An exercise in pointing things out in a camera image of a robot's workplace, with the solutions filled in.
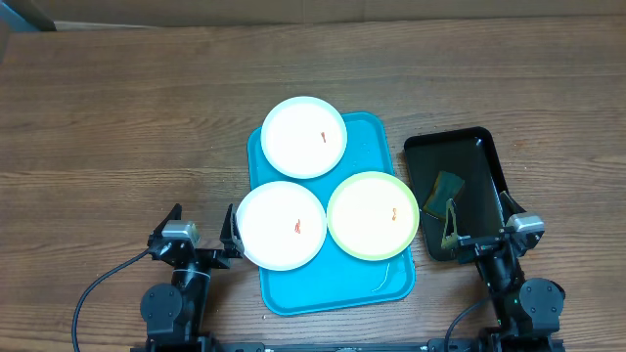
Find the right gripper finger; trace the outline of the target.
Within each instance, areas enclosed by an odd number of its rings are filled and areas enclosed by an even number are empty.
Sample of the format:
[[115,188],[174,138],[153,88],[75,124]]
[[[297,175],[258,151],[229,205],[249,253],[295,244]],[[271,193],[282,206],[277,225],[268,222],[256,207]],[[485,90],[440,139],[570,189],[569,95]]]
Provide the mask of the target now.
[[456,203],[452,198],[446,201],[446,216],[441,240],[442,249],[455,249],[458,247],[458,226],[456,216]]
[[506,221],[504,230],[520,230],[524,225],[525,209],[513,199],[508,191],[500,192],[499,200]]

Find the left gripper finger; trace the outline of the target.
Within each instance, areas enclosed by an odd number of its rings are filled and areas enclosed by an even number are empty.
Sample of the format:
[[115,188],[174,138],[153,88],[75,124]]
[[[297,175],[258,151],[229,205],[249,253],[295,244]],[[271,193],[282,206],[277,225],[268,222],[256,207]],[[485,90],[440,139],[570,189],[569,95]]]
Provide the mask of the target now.
[[236,210],[233,204],[228,206],[220,241],[223,244],[225,256],[228,258],[242,258],[244,255],[244,244],[237,226]]
[[152,232],[153,236],[161,236],[162,230],[165,225],[171,220],[180,220],[182,217],[182,205],[180,203],[176,203],[169,213],[165,216],[165,218],[155,227]]

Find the green yellow sponge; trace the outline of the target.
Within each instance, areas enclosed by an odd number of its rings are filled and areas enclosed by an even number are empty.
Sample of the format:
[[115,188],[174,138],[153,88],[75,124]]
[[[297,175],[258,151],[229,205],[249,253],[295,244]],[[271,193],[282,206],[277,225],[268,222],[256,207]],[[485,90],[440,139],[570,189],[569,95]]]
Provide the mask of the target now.
[[426,199],[423,211],[437,219],[444,219],[447,201],[457,200],[464,191],[465,183],[464,179],[454,173],[440,171]]

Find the white plate green rim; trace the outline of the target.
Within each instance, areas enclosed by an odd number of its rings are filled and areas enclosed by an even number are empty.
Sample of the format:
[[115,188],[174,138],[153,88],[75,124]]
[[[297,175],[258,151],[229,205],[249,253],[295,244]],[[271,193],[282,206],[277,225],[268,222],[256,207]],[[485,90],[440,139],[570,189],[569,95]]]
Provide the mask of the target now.
[[402,252],[420,225],[412,191],[395,176],[378,171],[357,173],[342,181],[330,197],[327,218],[337,246],[367,261]]

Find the white plate blue rim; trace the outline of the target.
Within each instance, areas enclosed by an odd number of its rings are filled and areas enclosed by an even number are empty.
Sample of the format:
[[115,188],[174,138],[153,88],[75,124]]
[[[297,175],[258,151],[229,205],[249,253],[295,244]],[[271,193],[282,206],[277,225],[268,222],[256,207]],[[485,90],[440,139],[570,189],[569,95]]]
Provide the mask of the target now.
[[277,171],[295,179],[312,179],[338,165],[347,147],[347,127],[328,102],[292,97],[268,112],[260,128],[260,144]]

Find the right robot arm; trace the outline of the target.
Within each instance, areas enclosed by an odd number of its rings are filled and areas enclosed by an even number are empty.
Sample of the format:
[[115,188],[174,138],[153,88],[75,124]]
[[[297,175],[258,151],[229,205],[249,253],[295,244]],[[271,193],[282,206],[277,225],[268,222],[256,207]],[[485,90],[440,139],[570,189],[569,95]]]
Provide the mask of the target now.
[[[551,280],[527,280],[519,264],[519,258],[541,240],[545,224],[539,215],[525,211],[508,192],[501,192],[499,198],[510,217],[495,235],[479,238],[462,232],[456,203],[451,198],[446,201],[441,247],[453,250],[461,264],[475,265],[488,295],[454,319],[441,350],[448,352],[456,346],[469,351],[562,351],[563,342],[552,339],[552,335],[559,331],[565,291]],[[498,326],[482,329],[473,340],[452,341],[456,325],[487,303],[494,307]]]

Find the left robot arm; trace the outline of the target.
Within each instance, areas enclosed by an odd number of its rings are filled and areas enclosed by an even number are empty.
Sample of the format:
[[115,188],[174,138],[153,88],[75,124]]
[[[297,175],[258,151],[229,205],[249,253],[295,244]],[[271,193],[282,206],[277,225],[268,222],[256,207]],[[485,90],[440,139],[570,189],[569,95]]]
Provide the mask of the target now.
[[228,269],[241,258],[244,245],[232,206],[226,211],[219,240],[221,248],[199,247],[194,222],[182,219],[177,203],[148,238],[148,254],[172,267],[169,284],[150,287],[140,312],[147,324],[147,351],[222,351],[211,333],[201,332],[211,271]]

